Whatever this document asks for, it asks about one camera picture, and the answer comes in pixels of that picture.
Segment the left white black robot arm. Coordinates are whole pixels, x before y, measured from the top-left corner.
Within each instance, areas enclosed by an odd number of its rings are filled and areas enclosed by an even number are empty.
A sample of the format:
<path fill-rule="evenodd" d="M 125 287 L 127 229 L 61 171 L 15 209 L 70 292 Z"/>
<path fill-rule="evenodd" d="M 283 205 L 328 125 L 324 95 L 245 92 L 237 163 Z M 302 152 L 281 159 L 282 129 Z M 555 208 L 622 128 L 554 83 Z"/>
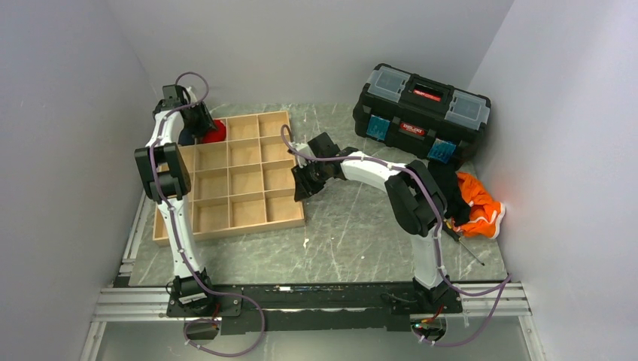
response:
<path fill-rule="evenodd" d="M 134 152 L 145 195 L 156 203 L 169 238 L 174 274 L 170 301 L 199 316 L 214 310 L 217 297 L 195 252 L 188 200 L 192 184 L 178 139 L 182 129 L 195 131 L 212 124 L 209 116 L 200 116 L 203 110 L 203 103 L 187 88 L 164 86 L 163 99 L 153 111 L 150 140 Z"/>

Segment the red white underwear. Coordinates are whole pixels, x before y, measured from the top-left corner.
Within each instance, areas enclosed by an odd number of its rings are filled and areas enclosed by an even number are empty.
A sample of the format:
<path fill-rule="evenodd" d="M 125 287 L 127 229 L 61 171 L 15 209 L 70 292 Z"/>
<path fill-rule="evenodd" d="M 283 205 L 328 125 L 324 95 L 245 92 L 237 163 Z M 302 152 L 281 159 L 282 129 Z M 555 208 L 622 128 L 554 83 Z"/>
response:
<path fill-rule="evenodd" d="M 201 144 L 219 143 L 226 140 L 227 128 L 222 119 L 213 119 L 215 128 L 209 129 L 201 138 Z"/>

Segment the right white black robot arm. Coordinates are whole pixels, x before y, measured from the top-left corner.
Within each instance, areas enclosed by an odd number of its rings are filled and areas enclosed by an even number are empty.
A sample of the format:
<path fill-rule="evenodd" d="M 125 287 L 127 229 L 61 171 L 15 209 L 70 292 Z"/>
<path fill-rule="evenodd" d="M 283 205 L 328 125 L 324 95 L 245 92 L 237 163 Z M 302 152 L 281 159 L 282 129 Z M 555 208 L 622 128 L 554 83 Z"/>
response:
<path fill-rule="evenodd" d="M 297 202 L 319 193 L 329 179 L 358 181 L 384 192 L 396 222 L 411 239 L 415 304 L 424 312 L 435 311 L 449 288 L 441 250 L 448 203 L 425 164 L 389 162 L 354 147 L 342 149 L 325 132 L 306 143 L 283 142 L 296 158 L 291 171 Z"/>

